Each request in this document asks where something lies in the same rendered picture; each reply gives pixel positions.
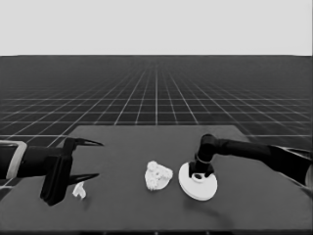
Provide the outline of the large thick white disc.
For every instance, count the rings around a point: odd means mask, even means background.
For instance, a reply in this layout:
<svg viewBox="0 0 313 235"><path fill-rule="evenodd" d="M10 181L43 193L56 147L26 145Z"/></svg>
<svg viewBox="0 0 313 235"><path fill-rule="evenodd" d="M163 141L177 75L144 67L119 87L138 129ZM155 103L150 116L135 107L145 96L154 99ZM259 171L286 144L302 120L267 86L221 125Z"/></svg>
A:
<svg viewBox="0 0 313 235"><path fill-rule="evenodd" d="M189 164L181 165L178 180L182 190L191 198L198 201L208 201L217 192L218 183L214 173L205 177L203 173L198 176L189 176Z"/></svg>

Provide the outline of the small white T-shaped piece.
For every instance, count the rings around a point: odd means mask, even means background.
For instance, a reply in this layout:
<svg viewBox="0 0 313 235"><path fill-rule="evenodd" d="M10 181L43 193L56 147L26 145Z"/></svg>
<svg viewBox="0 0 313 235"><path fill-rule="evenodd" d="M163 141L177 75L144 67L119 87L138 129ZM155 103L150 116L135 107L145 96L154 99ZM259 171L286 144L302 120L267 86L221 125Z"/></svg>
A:
<svg viewBox="0 0 313 235"><path fill-rule="evenodd" d="M74 197L80 197L81 199L84 199L86 197L86 191L84 189L84 183L83 182L79 182L75 185L75 187L72 191L72 195Z"/></svg>

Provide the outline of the white round carrier with pins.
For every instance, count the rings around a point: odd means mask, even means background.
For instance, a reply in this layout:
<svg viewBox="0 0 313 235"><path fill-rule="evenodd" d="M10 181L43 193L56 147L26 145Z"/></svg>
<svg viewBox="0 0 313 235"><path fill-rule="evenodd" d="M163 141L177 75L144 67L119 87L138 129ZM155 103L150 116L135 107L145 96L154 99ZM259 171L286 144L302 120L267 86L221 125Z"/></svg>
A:
<svg viewBox="0 0 313 235"><path fill-rule="evenodd" d="M158 164L157 170L161 170L162 171L165 167L166 166L164 166L162 164ZM155 171L149 171L148 169L146 169L146 172L145 172L145 182L147 180L149 180L149 179L154 179L154 172ZM156 188L155 191L164 189L168 185L168 183L170 182L171 179L163 177L161 180L159 180L157 182L157 188Z"/></svg>

